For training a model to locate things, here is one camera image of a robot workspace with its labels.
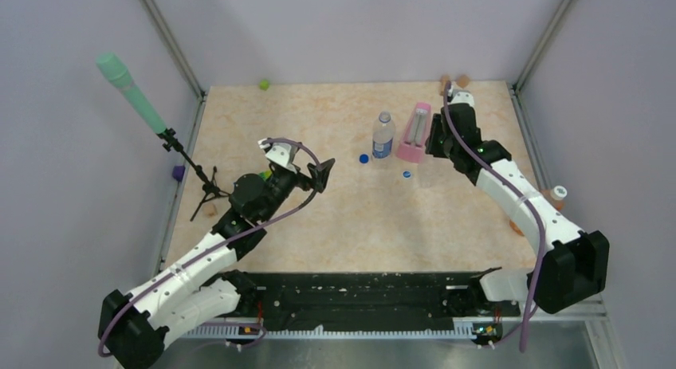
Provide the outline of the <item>clear bottle blue label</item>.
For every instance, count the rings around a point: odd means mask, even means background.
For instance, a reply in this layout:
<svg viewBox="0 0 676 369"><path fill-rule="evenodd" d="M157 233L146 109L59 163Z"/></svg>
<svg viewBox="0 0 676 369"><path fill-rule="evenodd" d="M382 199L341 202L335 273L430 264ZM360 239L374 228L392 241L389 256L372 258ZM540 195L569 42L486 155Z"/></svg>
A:
<svg viewBox="0 0 676 369"><path fill-rule="evenodd" d="M393 152L396 126L390 112L381 112L373 124L371 156L385 159Z"/></svg>

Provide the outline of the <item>orange juice bottle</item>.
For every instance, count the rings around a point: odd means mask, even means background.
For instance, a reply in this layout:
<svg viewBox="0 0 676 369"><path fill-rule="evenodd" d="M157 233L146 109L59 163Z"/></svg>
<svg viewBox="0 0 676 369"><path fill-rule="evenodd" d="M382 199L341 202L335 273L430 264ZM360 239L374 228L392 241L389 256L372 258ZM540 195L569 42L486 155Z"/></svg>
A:
<svg viewBox="0 0 676 369"><path fill-rule="evenodd" d="M548 201L550 202L552 207L557 211L561 211L564 208L564 201L562 201L562 200L549 199ZM521 232L521 230L518 228L518 226L514 222L510 221L509 224L510 224L510 227L512 228L512 230L516 234L518 234L520 236L524 236L524 234Z"/></svg>

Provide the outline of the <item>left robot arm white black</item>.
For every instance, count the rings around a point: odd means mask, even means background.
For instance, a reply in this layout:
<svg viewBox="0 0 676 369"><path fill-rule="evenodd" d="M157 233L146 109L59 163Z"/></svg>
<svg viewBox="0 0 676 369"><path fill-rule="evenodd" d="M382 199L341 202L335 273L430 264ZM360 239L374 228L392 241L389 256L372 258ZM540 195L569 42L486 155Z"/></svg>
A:
<svg viewBox="0 0 676 369"><path fill-rule="evenodd" d="M309 175L271 163L267 179L241 176L229 196L230 208L193 249L147 283L104 298L99 355L113 356L125 368L149 368L200 324L221 314L251 313L254 292L219 272L255 248L267 225L280 221L276 212L295 188L312 196L323 192L335 162L309 164Z"/></svg>

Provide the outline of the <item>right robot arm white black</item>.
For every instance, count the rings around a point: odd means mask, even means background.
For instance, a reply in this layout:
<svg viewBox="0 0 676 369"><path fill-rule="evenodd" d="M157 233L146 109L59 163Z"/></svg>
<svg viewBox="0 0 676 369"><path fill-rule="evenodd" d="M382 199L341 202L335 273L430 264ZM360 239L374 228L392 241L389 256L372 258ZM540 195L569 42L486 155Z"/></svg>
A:
<svg viewBox="0 0 676 369"><path fill-rule="evenodd" d="M450 160L490 196L536 254L531 269L482 273L467 293L473 312L488 315L500 301L516 301L554 314L605 289L610 252L606 236L568 220L523 176L499 142L483 140L471 104L446 104L434 115L426 153Z"/></svg>

